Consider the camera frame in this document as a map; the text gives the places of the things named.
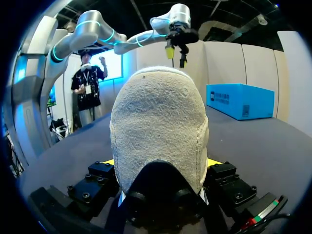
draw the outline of ceiling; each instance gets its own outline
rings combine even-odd
[[[230,41],[282,51],[277,31],[292,29],[275,5],[276,0],[222,0],[214,12],[216,0],[73,0],[58,14],[58,27],[63,28],[69,20],[77,22],[85,11],[98,10],[111,27],[129,38],[150,30],[150,18],[167,13],[176,3],[190,8],[191,25],[196,30],[202,23],[213,21],[209,29],[201,31],[202,40]],[[256,17],[260,14],[267,25],[258,23]]]

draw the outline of gray table surface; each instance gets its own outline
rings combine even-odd
[[[258,187],[258,196],[286,195],[283,212],[292,212],[312,178],[312,138],[275,118],[237,121],[210,107],[206,114],[208,157],[235,165],[243,180]],[[89,165],[112,159],[109,122],[106,115],[44,152],[18,180],[22,195],[27,198],[50,185],[66,194],[67,186],[79,182]],[[266,233],[280,225],[269,225]]]

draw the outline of black fisheye border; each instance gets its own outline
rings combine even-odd
[[[34,19],[42,13],[53,0],[10,0],[1,11],[1,78],[0,78],[0,102],[2,104],[5,86],[10,74],[13,56],[20,46],[25,31],[34,22]],[[312,48],[312,30],[310,23],[310,8],[305,1],[272,0],[279,3],[280,10],[286,19],[298,31],[303,39]],[[16,186],[16,180],[6,161],[5,147],[0,144],[0,211],[2,220],[0,228],[2,233],[7,232],[31,232],[45,233],[38,221],[27,209],[24,200]],[[308,233],[312,211],[312,184],[307,190],[304,199],[297,207],[295,218],[288,222],[283,233]]]

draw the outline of blue cardboard box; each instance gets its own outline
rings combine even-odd
[[[237,120],[270,118],[274,91],[246,84],[207,84],[207,106]]]

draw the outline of metal rod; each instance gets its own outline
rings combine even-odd
[[[135,0],[130,0],[130,2],[132,3],[132,6],[134,7],[134,9],[135,9],[135,11],[136,11],[138,17],[140,18],[140,21],[141,21],[141,23],[142,23],[144,29],[147,31],[147,30],[148,30],[148,29],[147,29],[147,26],[146,26],[146,24],[145,24],[145,22],[144,22],[144,20],[143,20],[143,18],[142,18],[142,15],[141,15],[141,13],[140,13],[140,11],[139,11],[139,9],[138,9],[136,3],[135,3]]]
[[[211,14],[210,14],[209,17],[213,16],[214,12],[216,11],[216,9],[217,9],[218,6],[220,5],[220,3],[221,3],[221,0],[219,0],[219,1],[216,3],[216,5],[215,5],[215,7],[214,7],[214,9],[213,9],[213,11],[211,12]]]
[[[65,16],[65,15],[63,15],[63,14],[61,14],[61,13],[58,13],[57,16],[60,16],[60,17],[62,17],[62,18],[64,18],[64,19],[67,19],[67,20],[76,21],[76,20],[74,20],[74,19],[72,19],[72,18],[70,18],[70,17],[68,17],[68,16]]]
[[[71,12],[75,13],[76,15],[79,15],[79,16],[80,16],[80,13],[79,13],[79,12],[77,12],[77,11],[75,11],[75,10],[69,8],[68,6],[64,6],[64,8],[65,8],[66,10],[71,11]]]

